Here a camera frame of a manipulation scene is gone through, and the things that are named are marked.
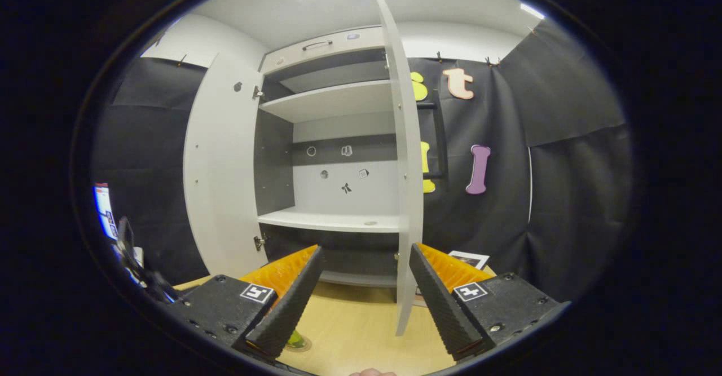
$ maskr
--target cabinet shelf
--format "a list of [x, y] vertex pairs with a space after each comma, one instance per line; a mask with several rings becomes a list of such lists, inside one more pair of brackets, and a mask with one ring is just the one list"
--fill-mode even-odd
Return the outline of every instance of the cabinet shelf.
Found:
[[289, 122], [392, 111], [389, 80], [341, 84], [261, 104], [260, 109]]
[[348, 284], [351, 286], [389, 288], [395, 288], [397, 286], [396, 275], [368, 275], [323, 271], [318, 280], [325, 281], [327, 283]]
[[261, 224], [339, 232], [399, 232], [399, 216], [320, 214], [289, 207], [258, 217]]

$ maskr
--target cabinet door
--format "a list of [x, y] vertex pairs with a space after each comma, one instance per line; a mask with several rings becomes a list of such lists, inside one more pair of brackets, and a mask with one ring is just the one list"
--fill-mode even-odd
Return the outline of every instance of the cabinet door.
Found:
[[267, 263], [253, 186], [253, 141], [263, 75], [219, 53], [193, 102], [183, 150], [183, 190], [196, 246], [212, 275], [239, 278]]
[[399, 159], [399, 269], [397, 278], [397, 335], [403, 335], [411, 314], [416, 280], [408, 267], [411, 245], [421, 242], [424, 221], [424, 188], [421, 165], [421, 134], [411, 71], [400, 39], [399, 28], [386, 1], [377, 0], [389, 63], [394, 124]]

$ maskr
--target green object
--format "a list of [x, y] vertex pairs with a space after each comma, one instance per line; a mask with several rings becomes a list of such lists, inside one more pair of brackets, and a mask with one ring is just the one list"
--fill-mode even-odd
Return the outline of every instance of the green object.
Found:
[[306, 342], [297, 330], [293, 330], [291, 338], [288, 338], [288, 342], [286, 342], [286, 345], [292, 348], [302, 348], [306, 345]]

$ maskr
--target drawer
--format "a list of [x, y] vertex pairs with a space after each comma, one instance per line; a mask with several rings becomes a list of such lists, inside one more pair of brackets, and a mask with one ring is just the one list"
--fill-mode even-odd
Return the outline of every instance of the drawer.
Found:
[[261, 73], [267, 75], [309, 60], [377, 48], [384, 48], [384, 31], [380, 26], [335, 32], [268, 53], [263, 58]]

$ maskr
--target white wall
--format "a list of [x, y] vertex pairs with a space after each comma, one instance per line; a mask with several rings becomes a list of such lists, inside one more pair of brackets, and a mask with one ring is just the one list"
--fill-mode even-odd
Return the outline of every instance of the white wall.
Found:
[[448, 22], [400, 22], [407, 57], [441, 57], [493, 63], [508, 55], [524, 37], [482, 26]]
[[258, 70], [268, 48], [222, 22], [187, 14], [168, 29], [159, 45], [151, 46], [141, 57], [180, 60], [185, 55], [184, 63], [209, 67], [219, 52], [246, 60], [249, 67]]

